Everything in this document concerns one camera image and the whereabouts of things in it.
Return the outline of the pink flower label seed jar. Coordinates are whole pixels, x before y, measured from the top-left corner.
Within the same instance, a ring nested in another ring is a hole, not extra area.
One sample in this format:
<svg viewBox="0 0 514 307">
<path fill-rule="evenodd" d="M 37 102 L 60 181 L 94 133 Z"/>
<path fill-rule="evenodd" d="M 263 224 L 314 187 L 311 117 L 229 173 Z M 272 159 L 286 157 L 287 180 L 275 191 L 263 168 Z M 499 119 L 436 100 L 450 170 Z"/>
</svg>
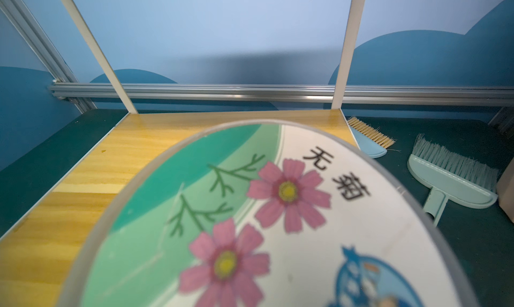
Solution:
<svg viewBox="0 0 514 307">
<path fill-rule="evenodd" d="M 478 306 L 418 201 L 309 126 L 215 126 L 115 197 L 59 306 Z"/>
</svg>

